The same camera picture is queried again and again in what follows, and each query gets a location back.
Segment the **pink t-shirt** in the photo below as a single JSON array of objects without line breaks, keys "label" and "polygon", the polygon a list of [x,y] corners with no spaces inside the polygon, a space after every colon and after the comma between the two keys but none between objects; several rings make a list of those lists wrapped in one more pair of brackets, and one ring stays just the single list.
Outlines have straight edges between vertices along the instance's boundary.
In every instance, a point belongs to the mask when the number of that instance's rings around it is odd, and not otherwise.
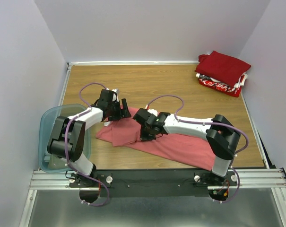
[{"label": "pink t-shirt", "polygon": [[132,118],[103,126],[95,136],[114,148],[114,168],[180,168],[183,164],[211,170],[215,155],[210,145],[192,136],[168,134],[141,141],[140,125]]}]

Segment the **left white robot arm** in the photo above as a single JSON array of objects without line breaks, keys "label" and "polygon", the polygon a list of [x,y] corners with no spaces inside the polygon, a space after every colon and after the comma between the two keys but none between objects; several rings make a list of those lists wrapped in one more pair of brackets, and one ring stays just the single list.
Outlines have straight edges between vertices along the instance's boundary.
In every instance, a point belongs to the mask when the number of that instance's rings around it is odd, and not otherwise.
[{"label": "left white robot arm", "polygon": [[59,116],[47,145],[48,153],[65,160],[65,164],[80,175],[84,186],[96,183],[96,166],[84,155],[85,132],[97,123],[111,123],[130,118],[126,99],[119,99],[118,89],[102,89],[99,98],[85,111]]}]

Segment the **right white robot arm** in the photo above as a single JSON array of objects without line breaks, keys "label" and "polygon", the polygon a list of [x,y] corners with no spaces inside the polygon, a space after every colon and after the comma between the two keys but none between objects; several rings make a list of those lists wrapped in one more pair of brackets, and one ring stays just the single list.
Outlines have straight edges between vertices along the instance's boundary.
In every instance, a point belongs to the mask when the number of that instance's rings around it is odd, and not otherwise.
[{"label": "right white robot arm", "polygon": [[226,180],[241,134],[224,116],[195,119],[140,108],[133,119],[141,126],[143,140],[154,140],[158,134],[180,134],[206,140],[215,155],[209,180],[214,185]]}]

